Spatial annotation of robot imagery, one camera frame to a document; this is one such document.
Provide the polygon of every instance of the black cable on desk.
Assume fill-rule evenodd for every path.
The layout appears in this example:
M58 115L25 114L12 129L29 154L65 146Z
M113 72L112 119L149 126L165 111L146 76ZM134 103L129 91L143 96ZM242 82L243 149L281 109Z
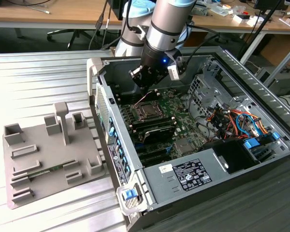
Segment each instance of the black cable on desk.
M104 45L104 46L101 48L101 50L105 50L105 49L107 49L108 47L110 47L111 45L113 45L114 43L116 43L117 41L119 41L119 40L121 39L122 35L123 35L124 32L125 32L126 27L128 27L128 26L127 26L127 23L128 23L128 19L129 19L129 18L128 18L128 17L129 17L129 11L130 11L130 8L129 8L129 6L128 6L128 7L127 7L126 20L125 20L124 27L123 27L123 30L122 30L122 32L121 32L121 35L120 35L117 39L114 39L112 42L110 42L110 43Z
M111 11L112 11L112 7L113 7L113 1L114 0L111 1L110 10L108 11L107 22L106 22L106 27L105 27L105 31L104 31L103 41L102 41L102 47L104 45L105 36L106 36L106 33L107 33L107 28L108 28L108 23L110 22Z
M47 3L47 2L49 2L51 0L46 0L46 1L39 2L39 3L35 3L35 4L20 4L20 3L12 2L10 0L6 0L6 1L11 3L11 4L17 5L17 6L36 6L36 5L40 5L40 4L43 4L43 3Z
M104 3L104 6L103 6L103 10L102 10L102 13L96 23L96 30L95 30L95 33L93 34L91 40L90 40L90 43L89 43L89 46L88 46L88 50L90 50L91 48L91 44L92 44L92 41L94 40L94 38L96 37L96 34L98 33L98 31L100 30L102 24L103 24L103 19L104 19L104 13L105 13L105 8L106 8L106 5L107 5L107 0L105 0L105 3Z
M269 19L271 18L271 16L273 15L274 11L277 9L277 7L280 5L280 3L283 0L278 0L275 7L273 7L270 12L267 14L266 18L264 19L264 21L261 23L260 27L257 29L256 33L254 34L253 38L251 39L251 41L249 42L249 44L247 45L247 49L251 46L251 44L255 41L256 37L260 34L261 30L263 29L263 27L265 26L265 24L267 23L267 21L269 21ZM240 60L241 58L243 58L245 52L247 51L247 49L244 49L244 51L239 54L239 56L237 57L238 60Z

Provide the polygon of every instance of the gray plastic post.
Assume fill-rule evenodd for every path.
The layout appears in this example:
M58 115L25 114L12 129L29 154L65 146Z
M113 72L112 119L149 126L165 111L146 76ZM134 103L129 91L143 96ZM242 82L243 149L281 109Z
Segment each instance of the gray plastic post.
M61 132L60 125L55 115L45 116L44 121L45 121L46 131L47 131L48 136Z
M72 114L74 130L82 129L87 126L86 119L82 112Z
M22 143L24 140L21 137L23 131L21 130L18 123L4 126L4 139L9 146Z
M53 106L55 108L56 116L60 117L64 145L67 145L70 143L68 129L67 129L67 122L66 122L66 115L69 112L67 103L66 102L58 102L58 103L53 104Z
M98 164L92 165L92 163L90 163L90 160L87 159L87 171L89 175L97 174L104 169L100 156L97 156L97 160L98 160Z

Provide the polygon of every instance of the power supply label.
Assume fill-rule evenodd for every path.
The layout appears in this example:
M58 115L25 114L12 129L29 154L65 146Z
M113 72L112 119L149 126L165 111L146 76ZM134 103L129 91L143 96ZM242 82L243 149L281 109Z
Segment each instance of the power supply label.
M211 177L199 159L174 166L173 170L185 191L190 191L212 182Z
M110 152L110 155L111 155L114 167L115 167L115 171L116 171L117 177L118 177L121 185L127 184L127 178L126 178L126 175L123 171L123 168L121 165L121 160L116 152L115 146L109 145L108 150Z

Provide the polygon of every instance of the metal slatted surface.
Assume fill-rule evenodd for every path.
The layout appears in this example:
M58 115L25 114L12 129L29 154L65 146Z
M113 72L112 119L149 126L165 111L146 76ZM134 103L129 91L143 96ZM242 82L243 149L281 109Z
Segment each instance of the metal slatted surface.
M43 117L53 112L52 104L66 101L68 117L82 111L101 148L87 102L86 60L111 55L109 51L0 55L0 231L126 231L109 174L14 210L6 205L3 125L43 124Z

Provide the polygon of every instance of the wooden desk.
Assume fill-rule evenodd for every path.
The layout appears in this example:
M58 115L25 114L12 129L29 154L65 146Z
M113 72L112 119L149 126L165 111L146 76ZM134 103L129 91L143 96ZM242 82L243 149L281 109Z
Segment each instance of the wooden desk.
M103 9L104 0L52 0L47 3L48 11L45 14L33 9L10 4L3 0L0 6L0 27L1 28L49 28L49 29L94 29L95 24ZM245 3L235 0L231 6L243 5L247 11L254 15L255 10ZM105 28L109 5L107 5L104 17ZM196 25L215 29L218 32L228 33L250 33L252 27L247 24L237 24L232 21L232 16L222 17L209 11L210 16L193 17ZM118 21L113 12L109 22L109 29L121 29L121 21ZM265 34L290 34L290 27L279 21L278 16L273 16L273 21L267 23L262 32L258 35L252 46L241 60L243 63L250 57L252 52L261 42Z

